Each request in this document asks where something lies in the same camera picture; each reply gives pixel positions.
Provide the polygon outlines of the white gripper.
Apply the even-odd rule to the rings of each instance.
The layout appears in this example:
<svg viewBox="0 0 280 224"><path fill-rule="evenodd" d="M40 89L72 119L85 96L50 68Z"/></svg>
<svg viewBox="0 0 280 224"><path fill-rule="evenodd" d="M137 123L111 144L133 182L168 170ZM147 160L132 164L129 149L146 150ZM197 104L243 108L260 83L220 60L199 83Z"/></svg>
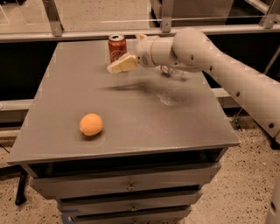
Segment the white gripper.
<svg viewBox="0 0 280 224"><path fill-rule="evenodd" d="M107 70L111 74L119 74L128 72L138 66L138 62L143 67L152 67L153 61L151 58L151 45L153 40L147 35L136 34L135 55L125 53L118 60L107 66Z"/></svg>

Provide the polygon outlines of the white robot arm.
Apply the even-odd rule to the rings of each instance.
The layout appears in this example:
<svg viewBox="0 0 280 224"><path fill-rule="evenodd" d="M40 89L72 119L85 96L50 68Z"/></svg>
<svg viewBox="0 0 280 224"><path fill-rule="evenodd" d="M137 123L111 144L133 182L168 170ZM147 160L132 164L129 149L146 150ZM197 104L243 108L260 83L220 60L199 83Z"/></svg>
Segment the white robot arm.
<svg viewBox="0 0 280 224"><path fill-rule="evenodd" d="M228 56L192 27L173 37L138 34L136 39L134 52L112 62L110 73L127 72L139 65L204 71L280 144L280 82Z"/></svg>

